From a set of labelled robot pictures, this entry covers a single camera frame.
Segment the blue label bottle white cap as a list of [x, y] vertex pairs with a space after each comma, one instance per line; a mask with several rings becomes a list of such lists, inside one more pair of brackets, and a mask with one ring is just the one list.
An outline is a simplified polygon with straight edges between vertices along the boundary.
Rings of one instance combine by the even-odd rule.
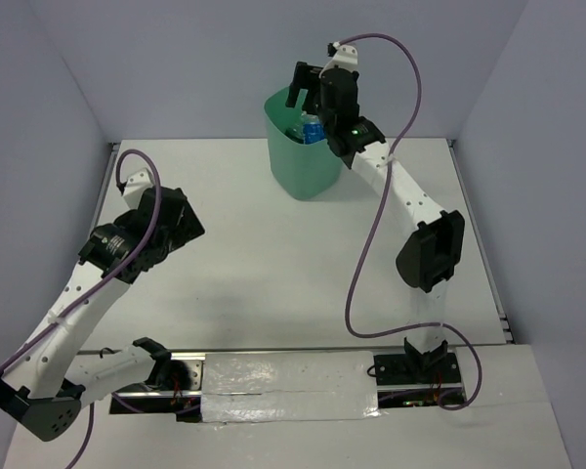
[[318, 116], [305, 111], [300, 114], [294, 131], [303, 145], [312, 145], [325, 139], [323, 126]]

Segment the green label clear bottle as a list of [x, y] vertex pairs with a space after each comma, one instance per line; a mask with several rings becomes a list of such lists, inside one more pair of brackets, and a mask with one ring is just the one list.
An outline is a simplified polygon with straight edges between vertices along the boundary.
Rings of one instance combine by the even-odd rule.
[[286, 129], [285, 136], [293, 142], [297, 142], [297, 143], [300, 142], [298, 135], [296, 134], [296, 132], [292, 128]]

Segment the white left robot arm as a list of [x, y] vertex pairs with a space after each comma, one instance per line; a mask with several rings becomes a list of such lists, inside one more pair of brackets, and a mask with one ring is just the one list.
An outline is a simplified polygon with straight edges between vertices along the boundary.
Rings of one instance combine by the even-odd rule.
[[75, 357], [105, 313], [138, 276], [205, 230], [181, 189], [148, 188], [133, 209], [95, 227], [62, 294], [38, 325], [49, 333], [0, 372], [0, 408], [49, 442], [80, 410], [126, 386], [178, 390], [188, 369], [151, 338], [134, 340], [90, 364]]

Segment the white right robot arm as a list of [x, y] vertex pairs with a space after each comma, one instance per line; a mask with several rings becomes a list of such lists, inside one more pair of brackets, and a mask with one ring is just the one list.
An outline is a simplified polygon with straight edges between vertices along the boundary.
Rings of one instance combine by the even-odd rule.
[[330, 150], [391, 208], [405, 243], [396, 269], [408, 286], [411, 323], [404, 327], [405, 371], [414, 381], [435, 375], [447, 355], [442, 331], [446, 292], [461, 260], [465, 219], [436, 203], [396, 161], [384, 134], [363, 117], [357, 102], [356, 70], [345, 65], [295, 65], [286, 106], [300, 102], [318, 118]]

